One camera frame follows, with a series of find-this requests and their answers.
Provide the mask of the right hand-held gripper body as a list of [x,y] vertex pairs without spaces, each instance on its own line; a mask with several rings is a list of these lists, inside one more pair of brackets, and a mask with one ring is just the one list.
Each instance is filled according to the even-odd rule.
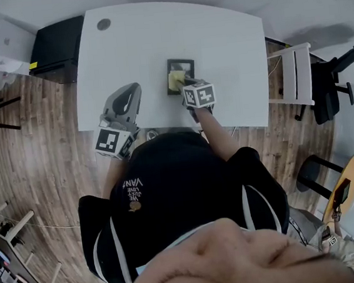
[[195,123],[199,124],[195,109],[203,108],[213,113],[214,105],[216,104],[214,84],[194,78],[194,84],[185,86],[182,83],[182,85],[183,105],[189,110]]

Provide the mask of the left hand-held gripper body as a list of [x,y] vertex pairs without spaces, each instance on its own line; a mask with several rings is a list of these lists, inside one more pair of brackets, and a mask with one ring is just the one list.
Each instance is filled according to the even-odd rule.
[[106,100],[98,128],[94,132],[97,154],[123,160],[129,157],[131,145],[140,128],[136,123],[141,102],[141,86],[132,82],[120,87]]

